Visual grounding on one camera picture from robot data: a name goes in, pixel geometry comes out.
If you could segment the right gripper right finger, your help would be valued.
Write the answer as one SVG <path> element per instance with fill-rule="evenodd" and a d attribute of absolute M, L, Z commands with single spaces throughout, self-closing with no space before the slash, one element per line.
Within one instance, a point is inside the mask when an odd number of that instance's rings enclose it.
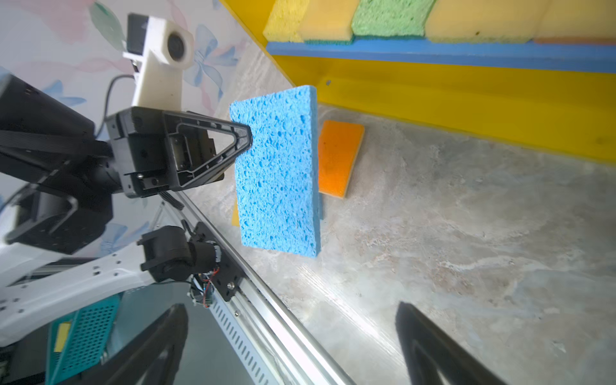
<path fill-rule="evenodd" d="M 502 384 L 411 303 L 400 303 L 396 332 L 412 384 Z"/>

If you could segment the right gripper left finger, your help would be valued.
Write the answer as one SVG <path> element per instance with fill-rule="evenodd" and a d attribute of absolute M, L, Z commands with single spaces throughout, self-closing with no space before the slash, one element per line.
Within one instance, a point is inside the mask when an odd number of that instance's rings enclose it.
<path fill-rule="evenodd" d="M 95 365 L 64 383 L 172 384 L 188 331 L 186 307 L 173 305 L 105 364 Z"/>

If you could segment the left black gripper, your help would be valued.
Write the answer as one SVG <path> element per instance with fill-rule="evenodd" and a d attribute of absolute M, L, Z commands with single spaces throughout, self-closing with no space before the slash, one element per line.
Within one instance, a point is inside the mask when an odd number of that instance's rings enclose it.
<path fill-rule="evenodd" d="M 130 107 L 104 120 L 124 193 L 151 197 L 219 181 L 253 143 L 248 125 Z"/>

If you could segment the blue sponge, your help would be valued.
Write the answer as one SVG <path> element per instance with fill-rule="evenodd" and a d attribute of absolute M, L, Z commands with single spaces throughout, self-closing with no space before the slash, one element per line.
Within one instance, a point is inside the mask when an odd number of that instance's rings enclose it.
<path fill-rule="evenodd" d="M 249 126 L 253 137 L 234 167 L 242 245 L 316 257 L 321 249 L 316 89 L 301 86 L 237 101 L 229 116 Z"/>

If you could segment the orange sponge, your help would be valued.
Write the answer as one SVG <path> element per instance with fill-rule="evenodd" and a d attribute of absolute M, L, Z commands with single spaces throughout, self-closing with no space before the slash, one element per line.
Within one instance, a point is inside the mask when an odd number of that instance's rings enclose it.
<path fill-rule="evenodd" d="M 347 194 L 365 128 L 360 124 L 326 120 L 319 136 L 319 192 L 344 198 Z"/>

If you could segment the bright yellow cellulose sponge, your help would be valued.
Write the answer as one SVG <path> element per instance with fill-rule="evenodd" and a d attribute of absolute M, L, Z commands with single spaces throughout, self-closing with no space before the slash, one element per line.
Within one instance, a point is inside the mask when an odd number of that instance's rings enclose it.
<path fill-rule="evenodd" d="M 309 3 L 309 0 L 276 0 L 263 30 L 266 40 L 278 43 L 302 43 L 303 39 L 298 29 Z"/>

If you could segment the yellow sponge with green back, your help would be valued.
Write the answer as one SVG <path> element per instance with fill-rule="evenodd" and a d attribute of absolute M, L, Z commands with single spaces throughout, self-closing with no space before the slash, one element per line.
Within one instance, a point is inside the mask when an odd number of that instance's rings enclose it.
<path fill-rule="evenodd" d="M 350 43 L 354 34 L 351 22 L 359 0 L 311 0 L 298 33 L 310 43 Z"/>

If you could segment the yellow pink blue toy shelf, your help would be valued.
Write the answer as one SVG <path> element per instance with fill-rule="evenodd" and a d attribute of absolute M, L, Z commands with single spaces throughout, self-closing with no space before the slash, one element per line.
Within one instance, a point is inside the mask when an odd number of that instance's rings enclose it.
<path fill-rule="evenodd" d="M 271 1 L 225 8 L 321 104 L 614 163 L 615 49 L 603 45 L 357 40 L 268 43 Z"/>

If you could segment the pale yellow sponge underneath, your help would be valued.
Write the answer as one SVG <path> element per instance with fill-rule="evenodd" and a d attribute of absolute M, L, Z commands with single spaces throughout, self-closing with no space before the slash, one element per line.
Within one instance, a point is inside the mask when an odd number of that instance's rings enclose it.
<path fill-rule="evenodd" d="M 425 36 L 433 43 L 527 43 L 549 5 L 540 0 L 438 0 Z"/>

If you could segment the small yellow sponge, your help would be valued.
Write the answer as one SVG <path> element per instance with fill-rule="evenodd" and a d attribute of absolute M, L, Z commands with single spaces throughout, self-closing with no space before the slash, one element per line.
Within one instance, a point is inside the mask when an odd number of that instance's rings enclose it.
<path fill-rule="evenodd" d="M 615 0 L 551 1 L 533 41 L 615 45 Z"/>

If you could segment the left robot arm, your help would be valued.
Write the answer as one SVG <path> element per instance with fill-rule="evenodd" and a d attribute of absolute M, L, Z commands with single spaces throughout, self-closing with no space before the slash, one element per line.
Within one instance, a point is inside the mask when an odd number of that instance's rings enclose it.
<path fill-rule="evenodd" d="M 11 74 L 1 78 L 1 171 L 24 186 L 1 209 L 1 344 L 126 290 L 217 268 L 225 249 L 202 224 L 163 226 L 134 245 L 25 283 L 84 249 L 113 217 L 114 195 L 159 196 L 221 180 L 252 142 L 250 127 L 191 112 L 130 107 L 95 124 Z"/>

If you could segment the thick yellow sponge front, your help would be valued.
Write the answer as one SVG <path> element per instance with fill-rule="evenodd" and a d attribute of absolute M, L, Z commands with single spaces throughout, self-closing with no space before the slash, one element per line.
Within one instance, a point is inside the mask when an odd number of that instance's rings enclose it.
<path fill-rule="evenodd" d="M 239 211 L 237 201 L 234 203 L 233 211 L 232 211 L 232 226 L 239 227 L 240 219 L 239 219 Z"/>

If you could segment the teal perforated electronics box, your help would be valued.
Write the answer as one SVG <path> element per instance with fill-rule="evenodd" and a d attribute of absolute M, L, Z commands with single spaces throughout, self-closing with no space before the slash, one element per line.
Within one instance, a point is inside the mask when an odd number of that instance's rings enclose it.
<path fill-rule="evenodd" d="M 120 300 L 120 295 L 112 295 L 50 323 L 46 384 L 61 383 L 99 363 Z"/>

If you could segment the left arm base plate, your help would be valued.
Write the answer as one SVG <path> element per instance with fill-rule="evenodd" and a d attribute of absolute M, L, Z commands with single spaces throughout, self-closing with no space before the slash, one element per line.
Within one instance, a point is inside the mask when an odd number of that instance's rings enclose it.
<path fill-rule="evenodd" d="M 246 278 L 244 269 L 205 223 L 197 223 L 190 242 L 195 247 L 201 273 L 207 276 L 205 280 L 229 302 Z"/>

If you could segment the aluminium mounting rail frame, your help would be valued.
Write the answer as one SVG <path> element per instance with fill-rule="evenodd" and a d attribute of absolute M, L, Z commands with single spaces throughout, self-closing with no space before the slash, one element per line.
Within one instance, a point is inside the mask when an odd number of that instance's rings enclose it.
<path fill-rule="evenodd" d="M 327 353 L 249 263 L 191 202 L 172 193 L 182 210 L 168 209 L 177 223 L 202 222 L 243 272 L 234 296 L 226 301 L 217 289 L 213 313 L 223 334 L 251 378 L 258 384 L 353 384 L 354 380 Z"/>

